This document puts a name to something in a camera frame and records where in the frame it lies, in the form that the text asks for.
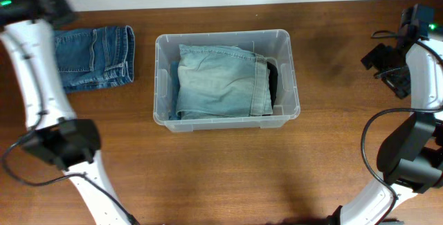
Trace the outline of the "dark blue jeans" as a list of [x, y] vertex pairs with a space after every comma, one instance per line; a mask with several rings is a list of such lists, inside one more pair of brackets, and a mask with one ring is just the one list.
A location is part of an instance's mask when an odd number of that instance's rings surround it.
[[66, 93], [119, 87], [134, 81], [131, 26], [56, 30], [55, 54]]

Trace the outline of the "clear plastic storage bin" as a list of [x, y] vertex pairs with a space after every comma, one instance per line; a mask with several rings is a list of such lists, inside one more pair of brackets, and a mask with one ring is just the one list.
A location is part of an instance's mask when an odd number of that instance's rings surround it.
[[[277, 97], [271, 116], [170, 120], [172, 80], [170, 65], [180, 60], [179, 46], [237, 46], [270, 57], [278, 70]], [[279, 128], [300, 114], [300, 101], [293, 66], [290, 35], [283, 29], [225, 33], [164, 34], [155, 43], [154, 121], [171, 132], [203, 129]]]

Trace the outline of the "black cloth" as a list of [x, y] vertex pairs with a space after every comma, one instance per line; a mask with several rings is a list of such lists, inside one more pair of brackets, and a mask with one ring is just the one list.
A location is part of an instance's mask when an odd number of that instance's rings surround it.
[[278, 70], [276, 66], [270, 62], [267, 62], [267, 69], [269, 70], [269, 93], [271, 106], [274, 107], [278, 90]]

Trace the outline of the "teal blue cloth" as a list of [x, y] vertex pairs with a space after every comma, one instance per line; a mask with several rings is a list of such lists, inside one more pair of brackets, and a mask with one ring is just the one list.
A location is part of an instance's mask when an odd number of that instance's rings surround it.
[[170, 120], [180, 120], [181, 115], [177, 113], [177, 100], [179, 96], [180, 82], [178, 76], [178, 67], [179, 62], [174, 61], [170, 65], [170, 73], [172, 80], [172, 102], [171, 102], [171, 111], [169, 115]]

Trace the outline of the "light blue jeans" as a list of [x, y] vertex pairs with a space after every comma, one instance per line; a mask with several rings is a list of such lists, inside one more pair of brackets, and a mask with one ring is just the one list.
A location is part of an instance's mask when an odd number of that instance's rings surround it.
[[182, 120], [273, 114], [271, 59], [236, 46], [179, 46], [176, 115]]

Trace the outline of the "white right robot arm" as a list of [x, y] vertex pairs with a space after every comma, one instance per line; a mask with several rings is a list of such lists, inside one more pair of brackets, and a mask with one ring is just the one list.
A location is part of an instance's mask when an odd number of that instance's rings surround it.
[[[416, 4], [403, 10], [398, 31], [378, 30], [371, 37], [397, 44], [378, 44], [362, 64], [376, 69], [374, 77], [398, 98], [409, 96], [411, 106], [380, 111], [365, 124], [361, 156], [373, 179], [326, 224], [385, 224], [398, 205], [442, 187], [442, 25], [435, 23], [433, 8]], [[377, 118], [393, 113], [409, 116], [383, 141], [372, 168], [365, 152], [368, 130]]]

